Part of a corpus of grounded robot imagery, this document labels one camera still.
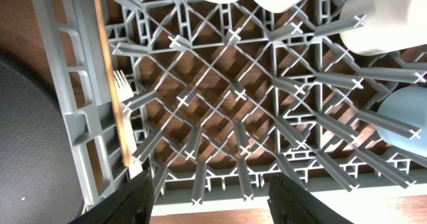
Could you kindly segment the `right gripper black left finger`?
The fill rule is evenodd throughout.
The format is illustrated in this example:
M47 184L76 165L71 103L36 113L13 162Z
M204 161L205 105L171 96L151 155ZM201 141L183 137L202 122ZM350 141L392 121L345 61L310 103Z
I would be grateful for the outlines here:
M149 171L142 171L100 204L69 224L149 224L154 189Z

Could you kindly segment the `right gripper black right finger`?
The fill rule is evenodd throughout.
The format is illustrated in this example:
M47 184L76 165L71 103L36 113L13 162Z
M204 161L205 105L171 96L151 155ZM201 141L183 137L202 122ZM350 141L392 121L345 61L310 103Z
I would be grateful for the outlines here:
M274 224L351 223L283 173L270 182L268 205Z

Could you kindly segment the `round black tray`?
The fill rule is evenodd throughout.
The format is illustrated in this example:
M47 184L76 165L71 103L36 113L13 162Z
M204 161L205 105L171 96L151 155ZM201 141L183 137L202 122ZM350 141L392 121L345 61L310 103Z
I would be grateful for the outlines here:
M1 56L1 222L68 223L82 209L54 96L22 65Z

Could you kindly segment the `white plastic fork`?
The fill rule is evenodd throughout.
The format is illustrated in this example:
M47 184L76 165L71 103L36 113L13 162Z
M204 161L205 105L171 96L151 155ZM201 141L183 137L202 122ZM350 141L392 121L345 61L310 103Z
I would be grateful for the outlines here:
M113 72L115 79L115 87L117 90L117 98L120 103L126 101L132 97L134 97L133 90L131 85L129 84L125 74L122 70L116 70ZM131 125L131 111L126 111L123 107L122 110L122 118L123 125L125 130L125 136L127 139L127 146L130 154L130 165L128 167L128 177L129 180L133 179L137 175L139 175L143 171L143 167L141 163L136 160L136 158L132 157L132 154L136 151L137 145L135 142L135 137L133 134L133 128Z

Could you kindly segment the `blue cup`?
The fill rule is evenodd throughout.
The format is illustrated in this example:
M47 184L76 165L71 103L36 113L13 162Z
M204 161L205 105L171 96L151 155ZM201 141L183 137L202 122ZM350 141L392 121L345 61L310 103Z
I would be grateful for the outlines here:
M408 86L393 92L378 109L379 114L421 128L420 138L412 139L377 127L381 138L390 145L426 157L426 88Z

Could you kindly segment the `wooden chopstick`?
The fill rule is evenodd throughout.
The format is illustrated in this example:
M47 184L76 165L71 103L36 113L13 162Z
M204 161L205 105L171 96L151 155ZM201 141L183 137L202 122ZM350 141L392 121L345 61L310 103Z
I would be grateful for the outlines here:
M109 87L109 92L111 96L113 114L115 117L115 122L117 127L117 134L119 137L119 144L121 148L123 164L125 167L129 167L131 164L131 157L129 154L129 148L127 146L126 133L125 133L123 117L121 112L121 103L118 99L117 89L115 87L115 77L113 72L113 65L111 61L107 33L105 29L105 21L103 18L103 9L101 5L101 0L93 0L93 1L95 6L96 18L97 18L97 26L99 31L99 39L101 43L101 50L103 54L103 62L104 62L105 72L107 75L108 87Z

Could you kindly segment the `white paper cup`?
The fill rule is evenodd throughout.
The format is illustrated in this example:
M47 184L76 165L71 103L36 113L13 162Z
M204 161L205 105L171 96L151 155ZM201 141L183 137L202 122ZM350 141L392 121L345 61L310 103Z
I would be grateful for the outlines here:
M369 56L426 44L426 0L347 0L340 18L365 15L365 26L340 33L352 52Z

